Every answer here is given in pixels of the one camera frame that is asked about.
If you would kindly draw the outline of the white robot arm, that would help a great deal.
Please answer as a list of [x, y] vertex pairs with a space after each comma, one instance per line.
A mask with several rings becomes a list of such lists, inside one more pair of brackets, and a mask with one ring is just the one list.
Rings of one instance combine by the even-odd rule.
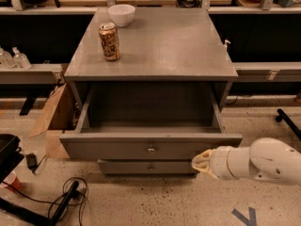
[[215, 179], [301, 185], [301, 153], [274, 138], [255, 140], [249, 147], [220, 146], [196, 155], [191, 166]]

